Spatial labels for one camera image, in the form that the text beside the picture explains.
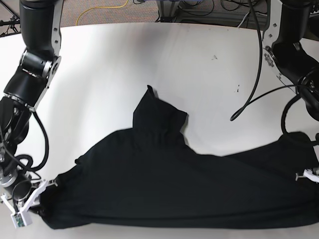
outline wire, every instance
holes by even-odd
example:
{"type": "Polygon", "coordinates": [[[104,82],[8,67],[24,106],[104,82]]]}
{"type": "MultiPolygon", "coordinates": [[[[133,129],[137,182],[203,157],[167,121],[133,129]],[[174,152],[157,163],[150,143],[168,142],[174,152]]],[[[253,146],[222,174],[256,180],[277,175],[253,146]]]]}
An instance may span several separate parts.
{"type": "Polygon", "coordinates": [[[295,97],[293,97],[285,106],[284,108],[284,111],[283,111],[283,114],[281,115],[281,130],[283,132],[283,135],[292,143],[294,144],[297,144],[301,147],[314,147],[316,145],[319,144],[318,141],[310,141],[308,143],[306,142],[301,142],[300,140],[295,140],[293,138],[291,138],[286,130],[286,117],[287,117],[287,113],[288,113],[288,110],[290,109],[290,107],[296,103],[299,99],[300,99],[300,94],[297,94],[295,97]]]}
{"type": "Polygon", "coordinates": [[[29,167],[29,166],[26,166],[26,165],[24,165],[23,163],[20,162],[20,160],[23,159],[23,158],[22,158],[23,155],[22,155],[22,156],[19,155],[19,156],[17,156],[17,158],[16,158],[16,157],[14,157],[14,156],[10,153],[10,151],[7,149],[7,147],[6,147],[6,145],[5,145],[5,140],[4,140],[4,136],[3,136],[3,132],[2,132],[2,128],[1,128],[1,127],[0,127],[0,136],[1,136],[1,139],[2,139],[3,148],[4,148],[5,152],[6,152],[6,154],[9,155],[9,157],[10,157],[11,159],[13,159],[22,169],[24,169],[25,171],[33,172],[36,176],[38,176],[39,178],[41,178],[40,175],[38,175],[38,174],[36,173],[36,171],[42,169],[42,168],[45,166],[45,164],[47,163],[48,156],[49,156],[49,140],[48,140],[48,136],[47,136],[47,134],[46,134],[45,128],[44,128],[44,126],[43,126],[41,120],[39,119],[37,113],[36,113],[36,112],[33,112],[33,116],[34,116],[34,118],[36,119],[36,121],[38,122],[38,124],[39,124],[39,126],[40,126],[40,128],[41,128],[41,130],[42,130],[42,133],[43,133],[43,136],[44,136],[44,141],[45,141],[44,157],[43,157],[42,162],[41,162],[38,166],[33,167],[33,168],[31,168],[31,167],[29,167]]]}
{"type": "Polygon", "coordinates": [[[223,0],[220,0],[220,5],[221,5],[222,8],[225,9],[226,11],[235,11],[235,10],[237,10],[238,8],[240,8],[240,4],[238,4],[237,7],[235,7],[234,9],[227,9],[227,8],[224,6],[223,0]]]}
{"type": "Polygon", "coordinates": [[[135,5],[139,5],[139,4],[142,4],[143,2],[136,3],[135,0],[133,0],[133,3],[134,3],[135,5]]]}
{"type": "Polygon", "coordinates": [[[250,96],[248,97],[246,103],[244,104],[244,106],[242,108],[240,108],[240,110],[238,112],[236,112],[235,114],[233,114],[230,118],[230,121],[235,120],[244,110],[245,108],[248,106],[249,102],[251,101],[251,99],[253,98],[255,91],[257,89],[258,83],[259,83],[259,79],[260,79],[260,74],[261,74],[261,67],[262,67],[262,63],[263,63],[263,43],[262,43],[262,38],[261,38],[261,33],[260,33],[260,26],[258,23],[258,19],[254,10],[254,7],[251,3],[251,0],[248,0],[248,4],[250,7],[250,11],[253,15],[255,24],[256,24],[256,28],[257,28],[257,34],[258,34],[258,41],[259,41],[259,64],[258,64],[258,72],[257,72],[257,77],[256,77],[256,81],[255,81],[255,85],[253,87],[252,92],[250,93],[250,96]]]}
{"type": "Polygon", "coordinates": [[[160,11],[158,11],[158,13],[159,13],[159,16],[158,16],[158,18],[155,20],[155,22],[159,22],[160,20],[160,11]]]}
{"type": "Polygon", "coordinates": [[[8,34],[8,32],[9,32],[9,29],[10,29],[10,26],[8,26],[8,28],[6,29],[6,32],[5,32],[5,34],[8,34]]]}
{"type": "Polygon", "coordinates": [[[248,17],[247,17],[246,28],[248,28],[248,24],[249,24],[249,18],[250,18],[250,14],[248,14],[248,17]]]}
{"type": "Polygon", "coordinates": [[[250,11],[244,16],[243,20],[239,23],[239,25],[237,26],[238,28],[240,28],[240,26],[245,22],[249,14],[250,14],[250,11]]]}
{"type": "Polygon", "coordinates": [[[286,86],[280,86],[280,87],[275,88],[273,90],[267,91],[266,93],[263,93],[262,95],[256,97],[252,101],[250,101],[247,106],[249,106],[250,104],[254,103],[255,101],[259,100],[260,98],[262,98],[262,97],[264,97],[264,96],[266,96],[266,95],[268,95],[268,94],[270,94],[272,92],[275,92],[275,91],[278,91],[278,90],[281,90],[281,89],[284,89],[284,88],[291,88],[291,87],[306,88],[306,89],[312,90],[313,92],[315,92],[319,96],[319,92],[317,91],[317,89],[314,89],[314,88],[311,88],[311,87],[308,87],[308,86],[304,86],[304,85],[286,85],[286,86]]]}
{"type": "MultiPolygon", "coordinates": [[[[316,88],[311,88],[311,87],[308,87],[308,86],[304,86],[304,85],[286,85],[286,86],[281,86],[281,87],[278,87],[278,88],[275,88],[273,90],[270,90],[266,93],[263,93],[262,95],[256,97],[255,99],[253,99],[252,101],[249,102],[248,105],[254,103],[255,101],[259,100],[260,98],[272,93],[272,92],[275,92],[275,91],[278,91],[278,90],[281,90],[281,89],[284,89],[284,88],[290,88],[290,87],[296,87],[296,88],[305,88],[305,89],[309,89],[311,90],[312,92],[314,92],[315,94],[317,94],[317,96],[319,96],[319,92],[318,92],[318,89],[316,88]]],[[[308,143],[305,143],[305,142],[301,142],[301,141],[296,141],[294,140],[293,138],[291,138],[289,136],[289,133],[287,132],[286,130],[286,116],[287,116],[287,113],[288,113],[288,110],[290,109],[290,107],[300,99],[300,94],[297,94],[294,98],[292,98],[285,106],[284,108],[284,111],[282,113],[282,117],[281,117],[281,130],[283,132],[283,135],[292,143],[295,143],[299,146],[302,146],[302,147],[313,147],[315,145],[318,145],[319,142],[318,141],[311,141],[311,142],[308,142],[308,143]]]]}
{"type": "Polygon", "coordinates": [[[198,6],[198,5],[200,5],[201,3],[203,3],[203,1],[204,1],[204,0],[198,1],[196,4],[189,4],[189,3],[187,3],[186,1],[182,1],[182,2],[183,2],[183,4],[185,4],[185,5],[189,6],[189,7],[194,7],[194,6],[198,6]]]}
{"type": "MultiPolygon", "coordinates": [[[[236,3],[240,6],[244,6],[244,7],[249,7],[249,5],[246,5],[247,3],[244,3],[244,2],[237,2],[235,0],[223,0],[223,1],[228,1],[228,2],[233,2],[233,3],[236,3]]],[[[256,4],[258,4],[260,2],[260,0],[256,0],[256,1],[252,1],[253,6],[255,6],[256,4]]],[[[255,13],[259,13],[259,14],[262,14],[262,15],[266,15],[267,16],[267,13],[266,12],[260,12],[260,11],[256,11],[255,10],[255,13]]]]}
{"type": "Polygon", "coordinates": [[[82,12],[82,13],[79,15],[78,19],[76,20],[75,25],[77,26],[77,25],[78,25],[78,22],[79,22],[79,19],[81,18],[81,16],[82,16],[83,14],[85,14],[86,12],[90,11],[90,10],[93,10],[93,9],[96,9],[96,8],[122,8],[122,7],[125,7],[125,6],[128,4],[128,2],[129,2],[129,0],[126,0],[126,3],[124,3],[124,4],[121,5],[121,6],[94,6],[94,7],[91,7],[91,8],[89,8],[89,9],[85,10],[84,12],[82,12]]]}
{"type": "Polygon", "coordinates": [[[180,6],[178,6],[178,9],[180,9],[180,10],[182,10],[182,11],[184,11],[184,12],[190,14],[190,15],[193,15],[193,16],[207,16],[207,15],[210,15],[210,14],[214,11],[214,8],[215,8],[214,0],[212,0],[212,2],[213,2],[213,8],[212,8],[212,10],[211,10],[209,13],[206,13],[206,14],[204,14],[204,15],[197,15],[197,14],[194,14],[194,13],[190,13],[190,12],[188,12],[188,11],[182,9],[180,6]]]}
{"type": "MultiPolygon", "coordinates": [[[[16,159],[18,159],[19,161],[26,159],[28,162],[26,164],[26,167],[31,167],[33,165],[33,159],[30,155],[27,154],[21,154],[15,157],[16,159]]],[[[11,162],[9,163],[9,165],[3,170],[3,174],[4,175],[8,175],[10,174],[10,172],[15,169],[17,166],[17,163],[14,160],[11,160],[11,162]]]]}

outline white table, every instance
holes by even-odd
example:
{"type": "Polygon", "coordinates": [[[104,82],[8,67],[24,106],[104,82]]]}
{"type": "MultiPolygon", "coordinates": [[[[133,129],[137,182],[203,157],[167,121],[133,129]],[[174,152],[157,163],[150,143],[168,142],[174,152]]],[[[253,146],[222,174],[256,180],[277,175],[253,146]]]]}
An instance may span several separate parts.
{"type": "MultiPolygon", "coordinates": [[[[319,43],[302,43],[319,60],[319,43]]],[[[20,35],[0,40],[0,90],[14,74],[23,50],[20,35]]],[[[131,127],[147,84],[161,99],[189,113],[184,134],[189,145],[199,153],[217,155],[277,140],[282,110],[294,96],[289,89],[275,92],[229,121],[255,81],[258,40],[254,30],[170,23],[68,27],[62,29],[60,55],[62,64],[38,108],[50,142],[49,161],[40,171],[47,179],[70,169],[78,156],[111,132],[131,127]]],[[[281,83],[264,64],[256,96],[278,86],[281,83]]],[[[289,111],[287,128],[302,130],[314,139],[319,123],[299,101],[289,111]]],[[[33,118],[18,152],[30,153],[35,163],[43,157],[43,136],[33,118]]],[[[5,239],[299,239],[317,238],[319,233],[318,225],[259,231],[88,225],[52,231],[37,216],[32,226],[15,231],[4,206],[0,206],[0,228],[5,239]]]]}

